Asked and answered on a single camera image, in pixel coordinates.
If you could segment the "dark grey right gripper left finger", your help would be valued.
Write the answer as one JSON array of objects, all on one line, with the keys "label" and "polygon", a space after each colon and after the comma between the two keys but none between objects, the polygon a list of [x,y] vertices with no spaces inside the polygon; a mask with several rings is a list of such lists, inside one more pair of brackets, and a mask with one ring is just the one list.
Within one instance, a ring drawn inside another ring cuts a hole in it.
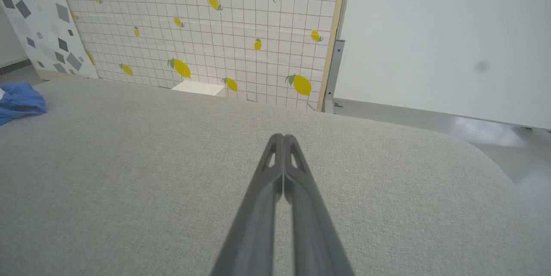
[{"label": "dark grey right gripper left finger", "polygon": [[210,276],[272,276],[276,204],[282,195],[284,136],[272,135]]}]

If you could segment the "plain white partition board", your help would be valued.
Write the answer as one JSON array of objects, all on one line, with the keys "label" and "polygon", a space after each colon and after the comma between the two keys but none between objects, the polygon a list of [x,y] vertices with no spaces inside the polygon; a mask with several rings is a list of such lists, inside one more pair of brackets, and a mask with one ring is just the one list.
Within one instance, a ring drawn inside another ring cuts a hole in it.
[{"label": "plain white partition board", "polygon": [[551,0],[346,0],[336,98],[551,130]]}]

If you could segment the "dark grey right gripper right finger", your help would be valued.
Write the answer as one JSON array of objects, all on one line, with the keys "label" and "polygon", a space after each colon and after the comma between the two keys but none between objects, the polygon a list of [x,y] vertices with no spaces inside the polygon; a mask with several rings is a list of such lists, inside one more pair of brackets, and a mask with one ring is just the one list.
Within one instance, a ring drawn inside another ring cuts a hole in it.
[{"label": "dark grey right gripper right finger", "polygon": [[284,195],[291,205],[294,276],[355,276],[298,140],[284,136]]}]

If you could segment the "white box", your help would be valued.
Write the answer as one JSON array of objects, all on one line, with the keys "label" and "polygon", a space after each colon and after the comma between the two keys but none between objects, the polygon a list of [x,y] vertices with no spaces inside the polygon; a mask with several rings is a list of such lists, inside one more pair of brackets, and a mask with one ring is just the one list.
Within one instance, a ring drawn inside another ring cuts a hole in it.
[{"label": "white box", "polygon": [[190,92],[201,95],[226,97],[224,87],[218,84],[207,84],[195,81],[183,81],[171,88],[174,91]]}]

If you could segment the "lemon print partition panel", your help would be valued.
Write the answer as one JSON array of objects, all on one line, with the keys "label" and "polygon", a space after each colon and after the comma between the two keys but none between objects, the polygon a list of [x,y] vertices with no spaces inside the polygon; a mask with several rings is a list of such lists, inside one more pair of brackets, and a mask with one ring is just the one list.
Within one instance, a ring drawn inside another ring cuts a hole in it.
[{"label": "lemon print partition panel", "polygon": [[342,0],[67,0],[102,79],[321,109]]}]

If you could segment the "terrazzo print panel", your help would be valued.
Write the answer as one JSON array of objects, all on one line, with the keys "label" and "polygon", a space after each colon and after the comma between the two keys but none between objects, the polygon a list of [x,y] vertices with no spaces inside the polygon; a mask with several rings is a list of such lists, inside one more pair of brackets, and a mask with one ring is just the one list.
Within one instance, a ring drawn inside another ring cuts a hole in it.
[{"label": "terrazzo print panel", "polygon": [[39,78],[98,78],[67,0],[0,0]]}]

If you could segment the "grey metal partition bracket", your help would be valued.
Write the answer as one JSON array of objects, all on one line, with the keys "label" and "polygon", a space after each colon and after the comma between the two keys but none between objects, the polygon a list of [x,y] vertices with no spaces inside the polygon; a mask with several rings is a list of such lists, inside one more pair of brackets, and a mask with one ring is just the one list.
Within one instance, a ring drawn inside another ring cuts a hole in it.
[{"label": "grey metal partition bracket", "polygon": [[339,39],[335,40],[333,45],[331,62],[329,64],[328,78],[325,85],[325,92],[323,98],[323,107],[322,110],[325,113],[334,115],[334,92],[336,89],[336,82],[338,78],[339,68],[341,65],[342,54],[344,50],[344,45],[346,44],[345,40]]}]

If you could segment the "blue shirt with white collar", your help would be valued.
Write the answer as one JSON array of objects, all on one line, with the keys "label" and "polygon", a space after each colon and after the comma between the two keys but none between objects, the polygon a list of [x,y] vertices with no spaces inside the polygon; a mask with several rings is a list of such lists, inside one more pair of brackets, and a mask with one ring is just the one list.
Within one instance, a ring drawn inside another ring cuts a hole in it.
[{"label": "blue shirt with white collar", "polygon": [[47,113],[44,97],[29,83],[0,84],[0,126],[15,119],[45,115]]}]

